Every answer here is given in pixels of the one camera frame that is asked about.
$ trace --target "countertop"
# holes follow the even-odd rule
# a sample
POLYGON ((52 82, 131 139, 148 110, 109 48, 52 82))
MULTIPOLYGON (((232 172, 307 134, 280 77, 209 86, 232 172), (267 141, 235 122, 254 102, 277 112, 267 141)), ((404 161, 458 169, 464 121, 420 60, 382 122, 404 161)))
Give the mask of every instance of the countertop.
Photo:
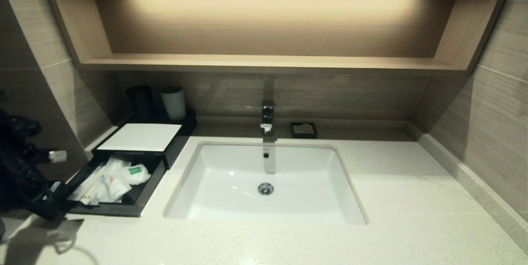
MULTIPOLYGON (((36 263, 526 265, 528 257, 507 233, 417 142, 404 132, 385 140, 361 136, 354 141, 278 139, 276 144, 334 146, 366 212, 365 226, 165 218, 200 143, 262 141, 193 136, 141 218, 68 214, 70 220, 84 219, 73 248, 57 254, 45 246, 33 253, 39 254, 36 263)), ((8 250, 28 258, 31 248, 48 241, 41 237, 44 228, 30 220, 0 246, 0 263, 8 250)))

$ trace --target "undermount sink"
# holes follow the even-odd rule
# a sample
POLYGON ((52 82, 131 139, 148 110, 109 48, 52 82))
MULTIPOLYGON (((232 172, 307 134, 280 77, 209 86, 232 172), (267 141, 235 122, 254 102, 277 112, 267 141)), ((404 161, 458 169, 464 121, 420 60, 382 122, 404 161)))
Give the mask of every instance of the undermount sink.
POLYGON ((168 218, 366 224, 332 148, 204 144, 182 183, 168 218))

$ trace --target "white cup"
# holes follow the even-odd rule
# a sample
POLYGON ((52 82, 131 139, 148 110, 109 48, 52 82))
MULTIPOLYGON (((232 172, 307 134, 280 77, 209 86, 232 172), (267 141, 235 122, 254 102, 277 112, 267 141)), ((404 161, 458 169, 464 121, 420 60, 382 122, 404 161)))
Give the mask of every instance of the white cup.
POLYGON ((181 121, 185 119, 185 98, 183 97, 183 88, 178 86, 169 86, 160 89, 163 105, 167 111, 168 118, 171 121, 181 121))

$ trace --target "cup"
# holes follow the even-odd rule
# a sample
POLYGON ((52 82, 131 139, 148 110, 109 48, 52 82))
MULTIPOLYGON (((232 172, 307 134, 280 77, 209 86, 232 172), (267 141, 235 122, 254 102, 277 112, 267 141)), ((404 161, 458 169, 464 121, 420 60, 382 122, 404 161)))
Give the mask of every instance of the cup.
POLYGON ((171 121, 181 121, 185 119, 186 112, 183 88, 178 86, 164 87, 160 89, 160 94, 168 118, 171 121))
POLYGON ((151 87, 138 85, 128 88, 126 95, 136 118, 142 121, 148 121, 154 117, 156 111, 154 109, 151 87))

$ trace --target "chrome faucet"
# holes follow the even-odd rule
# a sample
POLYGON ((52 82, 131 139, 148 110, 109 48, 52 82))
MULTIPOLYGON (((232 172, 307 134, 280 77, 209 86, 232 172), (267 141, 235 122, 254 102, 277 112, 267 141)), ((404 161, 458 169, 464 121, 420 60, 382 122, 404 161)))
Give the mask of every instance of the chrome faucet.
POLYGON ((273 135, 273 110, 275 109, 275 102, 273 100, 264 100, 262 102, 262 136, 273 135))

